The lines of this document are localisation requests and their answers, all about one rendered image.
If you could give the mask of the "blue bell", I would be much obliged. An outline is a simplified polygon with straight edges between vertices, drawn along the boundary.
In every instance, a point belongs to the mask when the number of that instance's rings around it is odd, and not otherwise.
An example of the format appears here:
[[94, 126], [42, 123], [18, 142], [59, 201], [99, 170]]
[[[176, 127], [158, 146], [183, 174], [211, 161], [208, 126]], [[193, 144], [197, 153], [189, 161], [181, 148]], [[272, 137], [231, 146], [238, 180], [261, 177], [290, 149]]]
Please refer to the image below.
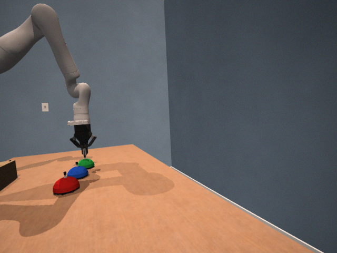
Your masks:
[[78, 166], [78, 162], [75, 162], [76, 166], [71, 168], [67, 173], [67, 176], [75, 177], [77, 179], [83, 179], [88, 176], [88, 170], [83, 166]]

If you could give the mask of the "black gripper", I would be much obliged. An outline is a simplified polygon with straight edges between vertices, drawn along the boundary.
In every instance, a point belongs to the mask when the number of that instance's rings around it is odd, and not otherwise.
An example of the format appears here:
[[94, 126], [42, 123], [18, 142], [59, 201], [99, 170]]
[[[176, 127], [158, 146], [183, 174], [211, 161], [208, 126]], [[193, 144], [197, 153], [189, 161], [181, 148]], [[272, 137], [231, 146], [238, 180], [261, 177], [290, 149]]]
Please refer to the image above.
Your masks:
[[[81, 124], [81, 125], [74, 125], [74, 136], [70, 139], [70, 141], [75, 144], [78, 148], [82, 149], [82, 154], [88, 154], [88, 147], [92, 145], [92, 143], [97, 138], [96, 136], [92, 135], [91, 132], [91, 124]], [[88, 140], [91, 137], [91, 141], [88, 144]], [[78, 143], [76, 139], [80, 142]]]

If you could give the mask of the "green dome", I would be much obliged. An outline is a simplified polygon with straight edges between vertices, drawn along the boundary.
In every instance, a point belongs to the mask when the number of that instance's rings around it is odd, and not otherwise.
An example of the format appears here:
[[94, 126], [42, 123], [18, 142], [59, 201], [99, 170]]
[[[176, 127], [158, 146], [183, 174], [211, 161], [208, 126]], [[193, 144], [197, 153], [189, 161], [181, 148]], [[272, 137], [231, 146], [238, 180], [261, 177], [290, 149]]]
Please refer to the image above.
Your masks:
[[91, 159], [87, 159], [85, 155], [84, 159], [78, 162], [78, 166], [83, 166], [86, 169], [91, 169], [94, 165], [94, 162]]

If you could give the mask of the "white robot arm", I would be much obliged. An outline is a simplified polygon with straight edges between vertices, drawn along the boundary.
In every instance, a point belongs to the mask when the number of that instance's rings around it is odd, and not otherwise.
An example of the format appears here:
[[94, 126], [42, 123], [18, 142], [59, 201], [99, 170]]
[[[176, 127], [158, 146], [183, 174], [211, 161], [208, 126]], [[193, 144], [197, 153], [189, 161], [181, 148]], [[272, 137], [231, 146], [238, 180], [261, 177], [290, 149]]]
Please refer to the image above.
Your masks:
[[58, 16], [48, 5], [35, 5], [30, 17], [21, 26], [0, 37], [0, 74], [14, 67], [43, 37], [53, 51], [68, 93], [73, 98], [79, 98], [73, 104], [74, 121], [68, 121], [67, 125], [90, 124], [88, 105], [91, 89], [86, 83], [76, 83], [80, 73], [63, 38]]

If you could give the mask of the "red bell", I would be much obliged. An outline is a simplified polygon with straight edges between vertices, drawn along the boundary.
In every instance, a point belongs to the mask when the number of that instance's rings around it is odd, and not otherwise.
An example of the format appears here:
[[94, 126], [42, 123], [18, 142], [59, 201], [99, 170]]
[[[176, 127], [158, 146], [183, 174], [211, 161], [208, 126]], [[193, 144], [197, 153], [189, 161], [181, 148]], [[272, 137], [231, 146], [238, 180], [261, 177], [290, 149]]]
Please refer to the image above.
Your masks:
[[53, 186], [54, 195], [56, 194], [64, 195], [67, 193], [73, 193], [75, 190], [79, 189], [80, 186], [79, 181], [75, 177], [66, 176], [66, 171], [63, 173], [64, 177], [56, 181]]

